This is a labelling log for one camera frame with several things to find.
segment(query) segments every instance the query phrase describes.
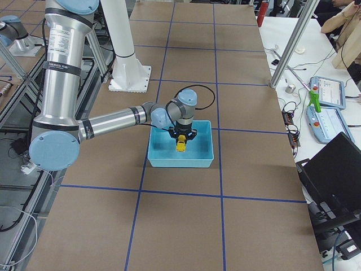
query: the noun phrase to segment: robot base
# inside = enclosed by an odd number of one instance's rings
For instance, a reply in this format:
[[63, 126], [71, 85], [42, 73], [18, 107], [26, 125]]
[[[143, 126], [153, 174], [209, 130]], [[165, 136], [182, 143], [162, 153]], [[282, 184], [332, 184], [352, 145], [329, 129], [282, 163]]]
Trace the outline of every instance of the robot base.
[[143, 66], [139, 60], [136, 59], [136, 68], [137, 71], [134, 73], [127, 64], [123, 63], [118, 67], [115, 65], [113, 79], [109, 85], [109, 90], [137, 93], [147, 92], [152, 67]]
[[37, 53], [40, 51], [41, 48], [43, 48], [43, 39], [42, 38], [37, 38], [37, 37], [31, 37], [31, 41], [34, 42], [36, 44], [36, 46], [34, 46], [33, 48], [31, 48], [30, 50], [26, 50], [26, 51], [21, 51], [18, 47], [18, 45], [16, 44], [16, 42], [11, 45], [11, 47], [9, 48], [10, 53], [13, 56], [26, 56], [26, 57], [35, 57], [37, 55]]

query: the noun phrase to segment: white table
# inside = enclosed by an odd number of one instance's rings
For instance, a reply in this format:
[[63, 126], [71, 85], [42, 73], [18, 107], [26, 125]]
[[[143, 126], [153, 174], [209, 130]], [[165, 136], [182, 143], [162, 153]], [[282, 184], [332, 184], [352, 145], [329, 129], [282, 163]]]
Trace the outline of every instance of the white table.
[[[297, 19], [294, 18], [265, 17], [262, 27], [260, 27], [259, 29], [264, 47], [271, 49], [271, 48], [275, 48], [277, 45], [278, 46], [277, 52], [280, 55], [282, 55], [287, 45], [287, 42], [290, 38], [290, 35], [294, 29], [294, 26], [296, 25], [296, 22]], [[294, 67], [298, 64], [303, 64], [303, 63], [317, 63], [318, 61], [326, 58], [326, 56], [330, 52], [334, 52], [327, 37], [320, 32], [320, 29], [321, 27], [318, 24], [318, 22], [315, 19], [311, 19], [300, 42], [297, 45], [298, 49], [304, 48], [305, 52], [303, 54], [294, 53], [289, 62], [290, 67]], [[270, 68], [275, 69], [276, 67], [271, 64], [271, 62], [275, 59], [275, 56], [272, 53], [270, 53], [268, 50], [265, 51], [267, 53], [267, 60]], [[300, 76], [300, 78], [304, 80], [305, 83], [309, 83], [310, 78], [314, 75], [333, 78], [336, 80], [341, 80], [343, 82], [346, 82], [346, 80], [350, 78], [348, 72], [346, 70], [334, 69], [332, 65], [332, 60], [335, 55], [336, 54], [333, 54], [329, 59], [325, 60], [323, 64], [321, 62], [319, 64], [300, 66], [298, 68], [306, 68], [307, 70], [296, 71], [296, 72]], [[300, 101], [299, 97], [285, 92], [285, 89], [288, 84], [296, 85], [296, 90], [294, 93], [297, 93], [297, 90], [302, 88], [302, 85], [298, 82], [295, 76], [290, 71], [286, 70], [276, 88], [278, 97], [284, 99], [286, 102], [293, 100], [296, 103], [298, 103]], [[360, 91], [353, 82], [353, 80], [348, 81], [345, 92], [346, 92], [346, 96], [352, 96], [352, 97], [360, 94]], [[306, 95], [305, 89], [301, 89], [300, 94], [302, 97], [302, 103], [295, 111], [293, 118], [294, 123], [298, 126], [298, 128], [301, 129], [301, 138], [300, 138], [301, 147], [298, 148], [298, 154], [295, 158], [295, 161], [300, 161], [306, 158], [311, 159], [325, 146], [323, 144], [320, 144], [316, 140], [316, 138], [314, 137], [311, 131], [311, 128], [309, 127], [309, 122], [306, 117], [306, 107], [310, 100], [309, 96]], [[305, 96], [306, 96], [306, 101], [304, 103], [305, 108], [303, 114], [301, 115], [302, 105]], [[284, 105], [283, 101], [280, 100], [280, 107], [283, 108], [283, 105]], [[294, 109], [294, 106], [290, 104], [286, 109], [287, 110]], [[342, 110], [341, 112], [348, 125], [361, 125], [361, 103], [355, 100], [347, 99], [346, 109]], [[361, 148], [361, 128], [350, 128], [350, 130], [353, 137], [355, 138], [356, 145], [359, 148]], [[332, 270], [332, 264], [331, 263], [325, 264], [324, 269], [325, 271]], [[337, 271], [361, 270], [361, 255], [358, 255], [348, 261], [342, 261], [336, 259], [335, 270]]]

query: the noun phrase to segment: black cable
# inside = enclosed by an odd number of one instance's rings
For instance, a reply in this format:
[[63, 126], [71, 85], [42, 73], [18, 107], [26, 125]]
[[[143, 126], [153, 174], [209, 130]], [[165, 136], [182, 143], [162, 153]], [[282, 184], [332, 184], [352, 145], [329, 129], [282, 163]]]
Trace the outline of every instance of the black cable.
[[[37, 180], [36, 183], [34, 184], [34, 186], [33, 186], [32, 190], [31, 190], [28, 198], [26, 199], [25, 203], [24, 203], [24, 204], [21, 204], [21, 205], [23, 206], [23, 208], [21, 209], [22, 211], [25, 211], [25, 209], [27, 208], [27, 206], [28, 206], [31, 198], [33, 197], [33, 195], [34, 195], [34, 193], [35, 193], [36, 188], [38, 187], [38, 184], [39, 184], [39, 182], [40, 182], [40, 179], [41, 179], [41, 176], [42, 176], [42, 175], [43, 175], [43, 171], [40, 173], [40, 175], [39, 175], [39, 177], [38, 177], [38, 180]], [[0, 233], [4, 233], [4, 232], [6, 232], [6, 231], [8, 231], [8, 230], [11, 230], [12, 228], [14, 228], [14, 227], [21, 221], [21, 219], [23, 218], [23, 216], [24, 216], [24, 213], [21, 213], [21, 214], [19, 215], [19, 217], [18, 217], [15, 221], [12, 222], [12, 225], [9, 226], [9, 227], [7, 227], [7, 228], [5, 228], [5, 229], [3, 229], [3, 228], [2, 228], [3, 225], [1, 225], [1, 226], [0, 226]]]
[[350, 79], [347, 79], [346, 83], [345, 83], [345, 88], [347, 88], [347, 83], [351, 80], [352, 78]]
[[13, 86], [13, 85], [14, 85], [12, 82], [9, 82], [9, 81], [6, 81], [6, 80], [2, 80], [2, 79], [0, 79], [0, 81], [1, 81], [1, 82], [5, 82], [5, 83], [9, 83], [9, 84], [11, 84], [11, 86]]
[[206, 107], [202, 107], [202, 108], [197, 108], [197, 107], [196, 107], [196, 110], [204, 110], [204, 109], [207, 109], [207, 108], [211, 107], [212, 104], [213, 104], [214, 101], [215, 101], [215, 93], [214, 93], [214, 91], [213, 91], [212, 89], [210, 89], [209, 87], [207, 87], [207, 86], [205, 86], [205, 85], [196, 84], [196, 85], [185, 86], [183, 89], [178, 90], [178, 92], [175, 94], [174, 97], [177, 97], [177, 95], [178, 95], [181, 91], [183, 91], [184, 89], [189, 89], [189, 88], [192, 88], [192, 87], [195, 87], [195, 86], [200, 86], [200, 87], [202, 87], [202, 88], [208, 89], [208, 90], [209, 90], [210, 92], [212, 92], [212, 94], [213, 94], [213, 100], [212, 100], [212, 102], [211, 102], [209, 105], [207, 105]]
[[44, 42], [44, 47], [45, 47], [45, 61], [47, 59], [47, 41], [46, 41], [46, 37], [45, 37], [45, 22], [46, 22], [46, 19], [44, 18], [43, 19], [43, 22], [41, 24], [41, 33], [43, 35], [43, 42]]
[[114, 52], [114, 49], [108, 49], [108, 48], [105, 48], [103, 46], [100, 46], [100, 48], [104, 49], [104, 50], [107, 50], [107, 51], [110, 51], [110, 52]]
[[157, 128], [157, 129], [161, 129], [161, 130], [163, 130], [163, 131], [167, 131], [167, 132], [169, 131], [169, 130], [164, 129], [164, 128], [158, 128], [157, 126], [155, 126], [155, 125], [153, 125], [153, 124], [141, 123], [141, 124], [139, 124], [139, 125], [151, 126], [151, 127]]
[[41, 39], [43, 40], [43, 38], [42, 38], [42, 37], [39, 37], [39, 36], [36, 36], [36, 35], [29, 34], [29, 36], [31, 36], [31, 37], [35, 37], [35, 38], [41, 38]]
[[331, 54], [331, 55], [330, 55], [330, 53], [328, 53], [328, 54], [327, 54], [327, 56], [326, 56], [324, 59], [322, 59], [322, 60], [320, 60], [320, 61], [318, 61], [318, 62], [315, 62], [315, 63], [303, 63], [303, 64], [299, 64], [299, 65], [296, 65], [296, 66], [294, 66], [294, 67], [291, 67], [291, 69], [295, 69], [295, 68], [297, 68], [297, 67], [299, 67], [299, 66], [319, 64], [319, 63], [321, 63], [322, 61], [325, 61], [325, 60], [327, 60], [327, 59], [331, 58], [334, 54], [335, 54], [335, 52], [334, 52], [333, 54]]
[[338, 234], [338, 236], [336, 237], [336, 240], [334, 241], [334, 245], [333, 245], [333, 252], [332, 252], [332, 271], [334, 271], [334, 255], [336, 253], [336, 246], [337, 246], [337, 241], [340, 238], [340, 236], [342, 235], [342, 233], [344, 233], [346, 230], [344, 229], [342, 232], [340, 232]]
[[87, 75], [86, 75], [86, 77], [85, 77], [85, 79], [84, 79], [84, 83], [81, 85], [81, 87], [80, 87], [80, 89], [79, 89], [79, 91], [78, 91], [78, 97], [79, 97], [80, 93], [83, 91], [84, 86], [85, 86], [85, 83], [86, 83], [86, 81], [89, 79], [90, 73], [93, 71], [93, 68], [94, 68], [94, 65], [95, 65], [95, 62], [94, 62], [94, 59], [93, 59], [93, 58], [83, 58], [83, 60], [90, 60], [91, 63], [92, 63], [92, 65], [91, 65], [91, 68], [90, 68], [90, 70], [88, 71], [88, 73], [87, 73]]
[[12, 138], [1, 138], [0, 140], [9, 140], [9, 141], [16, 141], [15, 139], [12, 139]]
[[[41, 25], [43, 41], [44, 41], [44, 47], [45, 47], [45, 59], [44, 59], [44, 61], [47, 60], [47, 43], [46, 43], [46, 39], [45, 39], [45, 21], [46, 21], [46, 19], [44, 18], [43, 22], [42, 22], [42, 25]], [[28, 147], [30, 146], [30, 142], [31, 142], [31, 136], [32, 136], [32, 131], [33, 131], [33, 121], [35, 119], [36, 113], [38, 112], [38, 103], [39, 103], [39, 100], [40, 100], [41, 93], [42, 93], [42, 91], [44, 89], [44, 81], [45, 81], [45, 70], [43, 69], [42, 74], [41, 74], [39, 91], [38, 91], [38, 93], [36, 95], [36, 100], [35, 100], [35, 104], [34, 104], [34, 108], [33, 108], [33, 113], [32, 113], [31, 119], [30, 119], [30, 123], [29, 123], [29, 131], [28, 131], [28, 135], [27, 135]]]
[[169, 114], [169, 112], [168, 112], [168, 107], [169, 107], [169, 105], [170, 105], [171, 103], [173, 103], [173, 102], [170, 100], [170, 101], [165, 105], [165, 112], [167, 113], [167, 116], [168, 116], [170, 122], [172, 123], [173, 127], [175, 127], [174, 121], [171, 119], [170, 114]]
[[16, 156], [16, 157], [12, 157], [11, 155], [10, 155], [10, 150], [12, 149], [12, 147], [10, 147], [8, 150], [7, 150], [7, 156], [9, 157], [9, 158], [11, 158], [11, 159], [16, 159], [16, 158], [19, 158], [19, 157], [21, 157], [22, 156], [22, 154], [20, 154], [20, 155], [18, 155], [18, 156]]

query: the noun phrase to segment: blue tape line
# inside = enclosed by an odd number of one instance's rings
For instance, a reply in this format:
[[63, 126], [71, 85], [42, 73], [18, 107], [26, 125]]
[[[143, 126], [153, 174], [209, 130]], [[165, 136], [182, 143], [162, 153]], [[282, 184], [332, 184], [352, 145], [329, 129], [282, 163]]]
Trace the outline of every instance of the blue tape line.
[[[173, 3], [173, 10], [172, 10], [172, 13], [171, 13], [171, 21], [173, 20], [174, 8], [175, 8], [175, 3]], [[169, 31], [168, 31], [168, 37], [167, 37], [166, 46], [168, 46], [168, 42], [169, 42], [170, 29], [171, 29], [171, 23], [169, 24]], [[162, 79], [162, 75], [163, 75], [166, 53], [167, 53], [167, 49], [165, 49], [165, 52], [164, 52], [164, 58], [163, 58], [163, 64], [162, 64], [162, 70], [161, 70], [160, 79]], [[159, 82], [159, 85], [158, 85], [156, 102], [158, 101], [158, 98], [159, 98], [160, 86], [161, 86], [161, 81]], [[131, 233], [130, 233], [130, 238], [129, 238], [129, 245], [128, 245], [128, 251], [127, 251], [127, 255], [126, 255], [126, 261], [125, 261], [124, 271], [127, 271], [127, 269], [128, 269], [128, 264], [129, 264], [129, 257], [130, 257], [130, 252], [131, 252], [131, 245], [132, 245], [132, 243], [133, 243], [135, 223], [136, 223], [136, 221], [137, 221], [137, 215], [138, 215], [140, 195], [142, 194], [142, 187], [143, 187], [144, 175], [145, 175], [145, 173], [146, 173], [147, 157], [148, 157], [148, 150], [149, 150], [149, 140], [150, 140], [150, 136], [149, 136], [149, 138], [148, 138], [148, 145], [147, 145], [146, 157], [144, 158], [142, 178], [141, 178], [140, 185], [139, 185], [139, 192], [138, 192], [137, 204], [136, 204], [136, 206], [135, 206], [133, 225], [132, 225], [132, 227], [131, 227]]]
[[36, 29], [38, 29], [38, 27], [41, 27], [42, 22], [43, 22], [43, 20], [41, 20], [41, 21], [38, 23], [38, 26], [34, 28], [34, 30], [30, 33], [30, 35], [33, 34], [33, 33], [36, 31]]
[[[186, 49], [186, 50], [214, 50], [212, 48], [195, 48], [195, 47], [173, 47], [173, 46], [157, 46], [157, 45], [134, 45], [134, 47], [150, 47], [150, 48], [168, 48], [168, 49]], [[245, 52], [245, 53], [264, 53], [259, 50], [238, 50], [238, 49], [216, 49], [217, 51], [229, 52]]]
[[216, 25], [238, 25], [241, 27], [258, 27], [257, 24], [216, 24]]
[[166, 56], [167, 56], [167, 48], [168, 48], [168, 44], [169, 44], [169, 37], [170, 37], [170, 31], [171, 31], [171, 21], [173, 21], [174, 10], [175, 10], [175, 2], [173, 3], [173, 10], [172, 10], [172, 12], [171, 12], [171, 19], [170, 19], [170, 24], [169, 24], [169, 29], [168, 29], [168, 35], [167, 35], [167, 43], [165, 44], [163, 64], [162, 64], [162, 70], [161, 70], [161, 72], [160, 72], [160, 82], [159, 82], [159, 85], [158, 85], [156, 102], [158, 102], [159, 94], [160, 94], [160, 87], [161, 87], [161, 85], [162, 85], [162, 78], [163, 78], [163, 71], [164, 71], [165, 59], [166, 59]]
[[288, 203], [302, 203], [305, 204], [305, 200], [293, 200], [293, 199], [267, 199], [267, 198], [252, 198], [247, 196], [223, 196], [225, 199], [241, 199], [241, 200], [256, 200], [259, 202], [288, 202]]
[[165, 46], [155, 46], [155, 45], [134, 45], [134, 47], [166, 48]]
[[36, 3], [36, 2], [34, 1], [34, 2], [32, 3], [32, 5], [31, 5], [27, 10], [25, 10], [23, 14], [21, 14], [21, 16], [19, 17], [19, 19], [20, 19], [21, 17], [23, 17], [24, 14], [25, 14], [27, 11], [29, 11], [29, 10], [32, 8], [32, 6], [35, 5], [35, 3]]
[[71, 187], [71, 188], [84, 188], [84, 189], [115, 190], [115, 191], [125, 191], [125, 192], [139, 192], [138, 189], [106, 187], [106, 186], [63, 185], [63, 184], [61, 184], [60, 186], [61, 186], [61, 187]]
[[282, 134], [282, 135], [287, 135], [286, 132], [273, 132], [273, 131], [260, 131], [260, 130], [243, 130], [243, 129], [228, 129], [228, 128], [212, 128], [212, 130], [231, 131], [231, 132], [246, 132], [246, 133]]
[[147, 22], [175, 23], [175, 24], [237, 25], [237, 26], [240, 26], [240, 27], [258, 27], [257, 24], [194, 23], [194, 22], [191, 22], [191, 21], [161, 21], [161, 20], [142, 20], [142, 19], [130, 19], [130, 21], [147, 21]]
[[165, 195], [178, 195], [178, 196], [200, 196], [205, 198], [221, 198], [220, 195], [211, 194], [197, 194], [197, 193], [184, 193], [184, 192], [171, 192], [171, 191], [158, 191], [158, 190], [142, 190], [143, 193], [150, 194], [165, 194]]
[[265, 52], [265, 51], [259, 51], [259, 50], [238, 50], [238, 49], [217, 49], [217, 51], [245, 52], [245, 53], [264, 53]]
[[105, 187], [105, 186], [87, 186], [87, 185], [60, 185], [61, 187], [80, 188], [80, 189], [95, 189], [95, 190], [110, 190], [110, 191], [124, 191], [134, 193], [149, 193], [149, 194], [166, 194], [176, 196], [199, 196], [203, 198], [225, 198], [225, 199], [239, 199], [239, 200], [257, 200], [260, 202], [289, 202], [289, 203], [306, 203], [305, 200], [293, 200], [293, 199], [270, 199], [270, 198], [255, 198], [249, 196], [221, 196], [212, 194], [198, 194], [198, 193], [183, 193], [174, 191], [160, 191], [160, 190], [139, 190], [139, 189], [128, 189], [120, 187]]
[[217, 69], [217, 37], [215, 34], [215, 11], [213, 8], [213, 34], [214, 34], [214, 63], [215, 63], [215, 93], [217, 95], [217, 126], [218, 126], [218, 160], [219, 160], [219, 190], [221, 192], [221, 226], [222, 226], [222, 256], [223, 256], [223, 271], [227, 270], [226, 259], [226, 233], [224, 228], [224, 202], [223, 202], [223, 178], [222, 178], [222, 149], [221, 149], [221, 127], [220, 113], [219, 113], [219, 91], [218, 91], [218, 69]]
[[244, 83], [227, 83], [227, 82], [222, 82], [222, 83], [217, 83], [218, 85], [235, 85], [235, 86], [268, 86], [267, 84], [244, 84]]
[[1, 66], [0, 71], [2, 70], [3, 67], [5, 67], [5, 65], [6, 65], [6, 64], [4, 64], [3, 66]]
[[143, 164], [143, 170], [142, 170], [142, 177], [140, 179], [140, 185], [139, 185], [139, 191], [138, 191], [138, 197], [137, 197], [137, 204], [135, 205], [135, 211], [134, 211], [134, 217], [133, 217], [133, 224], [131, 226], [131, 232], [130, 232], [130, 238], [129, 238], [129, 244], [128, 244], [128, 250], [126, 253], [126, 260], [124, 265], [124, 271], [127, 271], [128, 264], [129, 264], [129, 257], [130, 257], [130, 251], [131, 251], [131, 245], [133, 244], [133, 236], [134, 236], [134, 230], [135, 230], [135, 223], [137, 222], [137, 215], [138, 215], [138, 209], [139, 209], [139, 203], [140, 203], [140, 195], [142, 194], [142, 187], [143, 187], [143, 181], [144, 181], [144, 175], [146, 172], [146, 165], [147, 165], [147, 156], [148, 156], [148, 148], [146, 151], [146, 157], [144, 158], [144, 164]]
[[15, 0], [12, 0], [11, 2], [10, 2], [10, 4], [9, 5], [7, 5], [4, 9], [2, 9], [2, 10], [6, 10], [9, 6], [11, 6], [12, 4], [13, 4], [13, 2], [14, 2]]
[[148, 21], [150, 23], [171, 23], [170, 21], [160, 21], [160, 20], [142, 20], [142, 19], [129, 19], [129, 21]]
[[[17, 11], [17, 12], [24, 12], [23, 10], [6, 10], [6, 11]], [[44, 11], [40, 11], [40, 10], [30, 10], [31, 12], [41, 12], [44, 13]]]

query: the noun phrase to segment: brown cardboard table surface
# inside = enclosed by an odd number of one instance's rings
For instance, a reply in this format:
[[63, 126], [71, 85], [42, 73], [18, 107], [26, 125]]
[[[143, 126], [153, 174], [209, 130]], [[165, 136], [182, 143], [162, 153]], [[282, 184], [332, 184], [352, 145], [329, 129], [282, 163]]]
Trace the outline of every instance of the brown cardboard table surface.
[[84, 142], [27, 270], [323, 270], [253, 9], [144, 2], [130, 23], [148, 91], [105, 84], [91, 115], [207, 85], [214, 161], [151, 167], [146, 126]]
[[[45, 1], [33, 1], [33, 0], [0, 0], [0, 18], [7, 15], [15, 15], [20, 18], [24, 24], [25, 29], [30, 35], [42, 37], [41, 23], [45, 13]], [[49, 28], [45, 27], [45, 36], [49, 36]], [[16, 56], [15, 59], [28, 73], [32, 70], [34, 65], [39, 61], [45, 50], [42, 47], [37, 55], [33, 58]], [[14, 86], [11, 90], [2, 98], [0, 98], [0, 112], [5, 108], [11, 97], [16, 91], [16, 88], [21, 85], [22, 80], [18, 79], [13, 73], [12, 69], [0, 58], [0, 79], [8, 81], [11, 79], [11, 83]], [[0, 88], [5, 85], [5, 82], [0, 82]]]

